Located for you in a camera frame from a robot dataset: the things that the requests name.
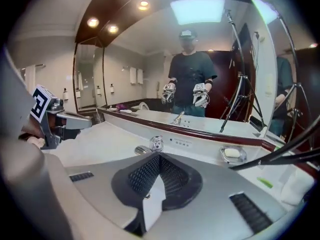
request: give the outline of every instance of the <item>person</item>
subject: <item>person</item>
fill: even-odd
[[[193,104],[194,88],[197,84],[205,83],[206,92],[210,92],[217,75],[209,55],[196,51],[196,38],[194,30],[180,32],[179,41],[183,51],[173,57],[168,77],[169,84],[175,89],[172,113],[184,111],[185,115],[204,117],[208,103],[202,106]]]
[[[275,108],[285,99],[290,88],[294,84],[290,62],[283,57],[276,57],[278,71],[277,97],[275,98]],[[283,102],[273,113],[269,131],[280,137],[284,130],[287,117],[287,102]]]

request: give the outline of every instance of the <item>light stand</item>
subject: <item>light stand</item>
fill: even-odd
[[[270,4],[270,3],[268,3],[268,5],[269,5],[269,7],[270,7],[274,12],[276,12],[277,18],[278,18],[279,21],[281,22],[281,25],[282,25],[282,27],[283,27],[283,29],[284,29],[284,31],[285,31],[285,34],[287,35],[287,37],[288,37],[288,39],[289,39],[290,48],[291,48],[291,51],[292,51],[292,56],[293,56],[293,60],[294,60],[294,64],[295,64],[295,70],[297,71],[297,70],[298,70],[298,67],[299,67],[299,63],[298,63],[298,59],[297,59],[297,54],[296,54],[296,49],[295,49],[294,41],[293,41],[293,39],[292,39],[292,37],[291,37],[291,34],[290,34],[290,32],[289,32],[289,29],[288,29],[288,26],[286,25],[286,23],[285,23],[285,21],[284,21],[284,18],[283,18],[282,15],[276,10],[276,8],[275,8],[272,4]],[[292,92],[294,91],[295,88],[296,88],[296,89],[297,89],[297,88],[300,88],[301,91],[302,91],[302,93],[303,93],[303,97],[304,97],[304,100],[305,100],[305,103],[306,103],[306,107],[307,107],[307,110],[308,110],[308,121],[309,121],[309,122],[308,122],[308,125],[310,126],[311,123],[312,123],[312,116],[311,116],[310,106],[309,106],[309,103],[308,103],[308,99],[307,99],[305,90],[304,90],[304,88],[302,87],[301,83],[294,83],[294,84],[292,85],[292,87],[290,88],[288,94],[285,96],[284,100],[279,104],[278,107],[275,108],[274,111],[276,111],[276,110],[280,107],[280,105],[281,105],[282,103],[284,103],[285,101],[288,100],[289,96],[292,94]],[[291,130],[291,133],[290,133],[290,137],[289,137],[288,142],[291,140],[292,134],[293,134],[293,132],[294,132],[295,124],[296,124],[296,122],[297,122],[297,115],[301,114],[301,112],[300,112],[299,109],[296,109],[296,113],[297,113],[297,114],[295,113],[295,111],[293,111],[293,112],[294,112],[294,114],[293,114],[293,123],[294,123],[294,124],[292,125],[292,130]],[[312,150],[312,149],[313,149],[313,146],[314,146],[314,137],[313,137],[313,135],[311,135],[310,138],[309,138],[309,145],[310,145],[310,150]]]
[[[231,15],[230,15],[230,11],[231,10],[225,10],[226,11],[226,17],[228,18],[228,22],[231,24],[232,26],[232,29],[233,29],[233,32],[234,32],[234,35],[235,35],[235,39],[236,39],[236,42],[238,44],[238,49],[239,49],[239,53],[240,53],[240,58],[241,58],[241,75],[240,75],[240,79],[239,79],[239,82],[238,82],[238,85],[237,85],[237,88],[236,90],[234,91],[232,97],[231,97],[231,100],[229,101],[228,103],[228,106],[225,108],[222,116],[220,117],[220,119],[222,119],[222,117],[225,115],[226,111],[228,110],[228,108],[230,108],[229,110],[229,113],[227,114],[222,126],[221,126],[221,129],[220,129],[220,133],[222,133],[225,129],[225,126],[228,122],[228,120],[230,119],[231,115],[235,112],[235,109],[236,109],[236,104],[239,104],[241,102],[241,100],[243,99],[249,99],[249,96],[245,96],[245,95],[242,95],[240,94],[240,91],[244,94],[245,93],[245,85],[246,83],[249,85],[250,87],[250,91],[253,93],[254,95],[254,99],[256,101],[256,105],[258,108],[256,108],[253,104],[253,108],[257,111],[257,113],[259,114],[259,116],[261,117],[261,122],[262,122],[262,125],[264,126],[264,119],[263,119],[263,116],[262,116],[262,111],[261,111],[261,108],[260,108],[260,105],[259,105],[259,102],[258,102],[258,98],[256,96],[256,93],[255,93],[255,90],[254,88],[252,87],[248,77],[245,75],[245,60],[244,60],[244,54],[242,52],[242,47],[241,47],[241,43],[240,43],[240,39],[239,39],[239,35],[238,35],[238,31],[237,31],[237,28],[236,28],[236,25],[235,25],[235,22],[233,21]]]

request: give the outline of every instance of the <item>green object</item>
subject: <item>green object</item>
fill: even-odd
[[[257,177],[256,179],[261,183],[263,183],[264,185],[266,185],[269,189],[272,189],[274,186],[270,181],[266,180],[265,178]]]

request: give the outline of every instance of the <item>towel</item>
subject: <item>towel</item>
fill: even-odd
[[[142,69],[138,69],[138,84],[144,84],[144,72]]]
[[[137,69],[130,67],[130,83],[136,84],[137,83]]]
[[[24,73],[26,89],[30,94],[33,94],[36,88],[36,65],[27,66]]]
[[[82,84],[82,75],[81,75],[81,72],[79,72],[78,74],[78,88],[80,91],[83,91],[84,90],[84,86]]]

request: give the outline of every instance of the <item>mirror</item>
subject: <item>mirror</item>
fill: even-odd
[[[277,72],[273,42],[255,4],[132,0],[125,6],[136,9],[143,2],[148,7],[135,15],[135,24],[121,29],[132,13],[123,9],[100,33],[103,42],[113,40],[104,53],[107,108],[209,133],[263,138]]]
[[[276,53],[277,93],[266,137],[284,144],[319,114],[313,105],[319,90],[313,83],[320,75],[314,70],[316,62],[312,59],[318,45],[292,0],[256,0],[256,5],[263,12]],[[314,144],[312,137],[302,149],[308,150]]]
[[[106,104],[103,82],[103,51],[98,39],[95,45],[79,43],[76,48],[74,86],[79,112]]]

